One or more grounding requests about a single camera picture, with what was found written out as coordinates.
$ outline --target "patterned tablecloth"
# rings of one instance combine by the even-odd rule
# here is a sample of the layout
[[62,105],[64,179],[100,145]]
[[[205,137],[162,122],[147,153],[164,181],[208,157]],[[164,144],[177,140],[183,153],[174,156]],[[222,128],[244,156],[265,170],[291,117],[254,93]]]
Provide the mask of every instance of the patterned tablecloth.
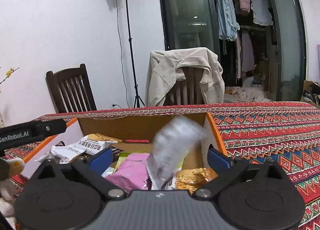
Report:
[[[251,163],[276,160],[306,203],[300,230],[320,229],[320,109],[302,102],[224,103],[45,115],[38,120],[74,117],[110,118],[210,112],[228,155]],[[6,151],[6,158],[24,158],[39,142]],[[18,193],[26,180],[15,177]]]

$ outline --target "tripod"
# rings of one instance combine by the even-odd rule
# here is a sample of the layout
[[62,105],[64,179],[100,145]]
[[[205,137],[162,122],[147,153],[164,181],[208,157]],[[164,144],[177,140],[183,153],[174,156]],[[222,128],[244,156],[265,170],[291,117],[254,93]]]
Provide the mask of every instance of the tripod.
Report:
[[130,44],[130,54],[131,54],[131,62],[132,62],[132,70],[133,70],[133,79],[134,79],[134,88],[136,90],[136,97],[134,100],[134,108],[137,106],[137,108],[140,107],[140,101],[144,106],[144,102],[142,101],[141,97],[138,93],[138,85],[137,85],[137,78],[136,78],[136,71],[134,68],[134,61],[133,61],[133,52],[132,52],[132,37],[130,32],[130,22],[129,22],[129,11],[128,11],[128,0],[125,0],[125,6],[127,8],[127,21],[128,21],[128,32],[129,32],[129,44]]

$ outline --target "gray gripper base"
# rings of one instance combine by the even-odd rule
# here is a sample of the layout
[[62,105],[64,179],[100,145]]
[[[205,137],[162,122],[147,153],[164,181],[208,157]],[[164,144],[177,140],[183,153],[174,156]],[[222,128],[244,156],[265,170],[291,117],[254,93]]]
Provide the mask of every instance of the gray gripper base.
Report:
[[198,201],[188,191],[133,191],[111,201],[83,230],[236,230],[212,203]]

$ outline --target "wooden chair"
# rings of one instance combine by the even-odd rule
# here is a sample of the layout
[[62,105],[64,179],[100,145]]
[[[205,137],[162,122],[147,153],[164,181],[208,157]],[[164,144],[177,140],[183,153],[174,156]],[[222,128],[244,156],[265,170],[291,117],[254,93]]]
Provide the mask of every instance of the wooden chair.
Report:
[[195,67],[182,68],[185,80],[177,81],[167,93],[164,106],[204,104],[199,82],[202,79],[203,69]]
[[46,77],[59,113],[97,110],[85,64],[56,73],[49,71]]

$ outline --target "white wall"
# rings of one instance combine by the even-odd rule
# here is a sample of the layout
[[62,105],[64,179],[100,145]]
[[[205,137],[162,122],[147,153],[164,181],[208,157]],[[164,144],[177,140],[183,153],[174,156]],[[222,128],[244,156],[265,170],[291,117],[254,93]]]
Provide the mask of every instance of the white wall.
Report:
[[[118,0],[124,75],[134,102],[124,0]],[[139,93],[144,99],[151,50],[163,50],[159,0],[129,0]],[[85,63],[97,109],[127,107],[115,0],[0,0],[0,111],[6,125],[54,113],[45,82],[47,71]]]

